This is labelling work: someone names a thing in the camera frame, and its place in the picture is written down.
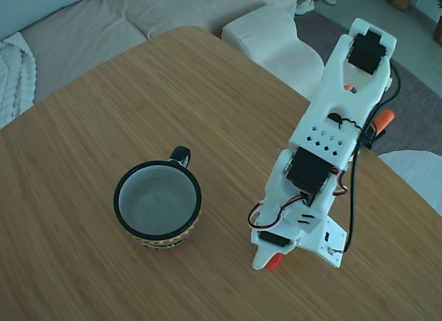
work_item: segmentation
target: mug handle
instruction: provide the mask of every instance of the mug handle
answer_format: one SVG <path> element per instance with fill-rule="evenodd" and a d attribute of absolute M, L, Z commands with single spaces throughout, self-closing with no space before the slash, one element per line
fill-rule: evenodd
<path fill-rule="evenodd" d="M 189 162 L 191 161 L 191 150 L 184 146 L 178 146 L 175 150 L 173 150 L 169 161 L 176 161 L 181 166 L 187 168 Z"/>

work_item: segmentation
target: black mug rim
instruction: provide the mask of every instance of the black mug rim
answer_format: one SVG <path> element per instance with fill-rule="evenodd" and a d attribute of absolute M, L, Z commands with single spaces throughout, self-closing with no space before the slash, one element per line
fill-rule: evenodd
<path fill-rule="evenodd" d="M 178 228 L 170 233 L 165 233 L 162 235 L 149 235 L 147 233 L 141 233 L 141 232 L 135 230 L 132 226 L 130 226 L 124 220 L 124 218 L 121 214 L 121 210 L 119 209 L 119 202 L 118 202 L 119 195 L 121 193 L 124 183 L 126 183 L 128 178 L 130 176 L 132 176 L 133 174 L 135 174 L 140 169 L 150 167 L 150 166 L 169 166 L 169 167 L 173 167 L 173 168 L 178 169 L 179 171 L 184 173 L 187 176 L 187 178 L 190 179 L 190 181 L 195 189 L 195 194 L 196 194 L 195 208 L 193 209 L 192 215 L 186 221 L 186 223 L 184 223 L 180 228 Z M 179 164 L 175 160 L 170 160 L 170 161 L 155 160 L 155 161 L 147 161 L 142 164 L 138 164 L 137 166 L 133 167 L 126 174 L 123 175 L 123 177 L 121 178 L 121 180 L 117 184 L 117 188 L 115 189 L 115 193 L 113 196 L 113 208 L 114 208 L 115 215 L 117 216 L 119 223 L 132 235 L 142 238 L 143 240 L 153 240 L 153 241 L 169 240 L 169 239 L 174 238 L 174 237 L 178 236 L 179 234 L 185 232 L 185 230 L 188 229 L 188 227 L 190 227 L 192 225 L 192 223 L 194 223 L 196 221 L 198 215 L 200 214 L 201 203 L 202 203 L 201 188 L 200 188 L 200 185 L 198 184 L 198 181 L 196 180 L 195 176 L 193 176 L 193 174 L 187 168 L 183 167 L 181 164 Z"/>

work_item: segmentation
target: wooden table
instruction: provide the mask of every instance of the wooden table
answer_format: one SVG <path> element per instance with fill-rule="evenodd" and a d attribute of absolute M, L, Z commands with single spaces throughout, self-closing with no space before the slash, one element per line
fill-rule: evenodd
<path fill-rule="evenodd" d="M 362 152 L 342 267 L 295 249 L 254 271 L 246 216 L 307 107 L 197 28 L 108 61 L 0 131 L 1 320 L 440 320 L 442 219 Z M 193 151 L 194 236 L 136 244 L 114 216 L 132 166 Z M 348 198 L 331 215 L 348 223 Z"/>

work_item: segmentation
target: sofa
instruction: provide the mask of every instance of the sofa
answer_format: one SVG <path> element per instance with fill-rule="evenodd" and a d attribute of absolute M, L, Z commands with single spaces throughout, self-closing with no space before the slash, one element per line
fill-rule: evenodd
<path fill-rule="evenodd" d="M 37 60 L 35 102 L 81 74 L 178 26 L 214 35 L 264 5 L 296 0 L 1 0 L 0 40 L 21 31 Z"/>

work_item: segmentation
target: robotic arm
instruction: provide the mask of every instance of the robotic arm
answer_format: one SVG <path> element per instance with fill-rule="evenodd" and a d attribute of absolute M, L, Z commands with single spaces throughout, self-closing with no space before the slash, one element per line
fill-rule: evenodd
<path fill-rule="evenodd" d="M 264 200 L 249 215 L 251 241 L 258 245 L 254 269 L 295 247 L 340 266 L 347 233 L 328 212 L 346 191 L 340 180 L 361 127 L 390 87 L 395 45 L 392 35 L 361 19 L 339 39 L 314 100 L 273 167 Z"/>

